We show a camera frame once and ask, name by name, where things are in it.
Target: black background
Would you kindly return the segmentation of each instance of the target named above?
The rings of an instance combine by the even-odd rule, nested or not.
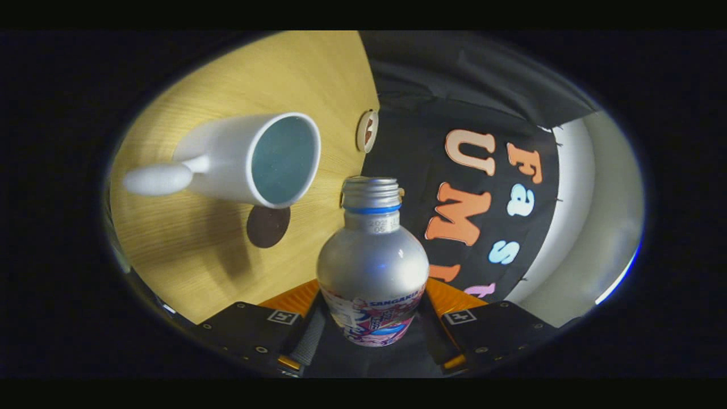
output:
[[[586,85],[636,137],[651,235],[588,322],[500,376],[725,376],[724,32],[499,32]],[[11,377],[241,373],[147,314],[92,224],[110,145],[180,67],[245,33],[2,33],[10,175],[2,369]]]

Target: mug handle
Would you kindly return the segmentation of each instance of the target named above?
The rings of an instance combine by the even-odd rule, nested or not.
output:
[[[142,196],[166,196],[182,191],[192,182],[195,173],[209,170],[207,155],[184,162],[158,163],[134,169],[124,176],[124,187]]]

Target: aluminum bottle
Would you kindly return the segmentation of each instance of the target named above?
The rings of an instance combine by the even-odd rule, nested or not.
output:
[[[391,345],[414,319],[429,276],[427,254],[399,226],[396,179],[346,179],[343,207],[345,226],[318,256],[321,292],[346,339]]]

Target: table surface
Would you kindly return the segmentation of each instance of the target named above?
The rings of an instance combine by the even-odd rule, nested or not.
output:
[[[111,170],[111,212],[121,249],[164,302],[198,324],[235,301],[261,303],[310,281],[324,242],[343,226],[340,189],[359,175],[363,113],[379,109],[355,31],[291,31],[243,46],[196,69],[135,119]],[[183,191],[130,194],[131,169],[169,162],[194,127],[229,116],[300,111],[321,131],[316,178],[293,204],[287,232],[270,248],[247,237],[250,204]]]

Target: mug rim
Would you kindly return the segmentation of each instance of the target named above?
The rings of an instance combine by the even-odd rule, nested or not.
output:
[[[255,149],[257,148],[257,143],[260,141],[262,136],[268,131],[268,129],[273,126],[274,124],[278,123],[281,119],[285,118],[301,118],[305,121],[305,123],[308,125],[308,128],[312,131],[311,132],[311,138],[313,139],[313,163],[310,164],[310,169],[308,170],[308,177],[305,179],[305,183],[298,189],[298,192],[289,200],[286,200],[285,202],[281,203],[272,203],[268,201],[265,197],[262,196],[260,191],[257,190],[257,186],[255,185],[255,180],[252,176],[252,157],[254,156]],[[313,179],[316,177],[316,174],[318,173],[318,164],[321,159],[321,132],[318,129],[318,125],[315,121],[313,121],[313,118],[310,116],[302,113],[302,112],[286,112],[282,114],[275,115],[273,118],[270,118],[265,122],[264,125],[260,127],[260,129],[257,130],[255,133],[254,138],[252,139],[252,144],[250,145],[250,149],[246,153],[245,158],[245,178],[247,179],[247,185],[250,187],[250,192],[252,193],[252,196],[257,200],[258,202],[262,203],[263,206],[270,208],[270,209],[285,209],[287,207],[292,206],[295,202],[300,200],[301,197],[308,191],[310,188],[310,185],[313,184]]]

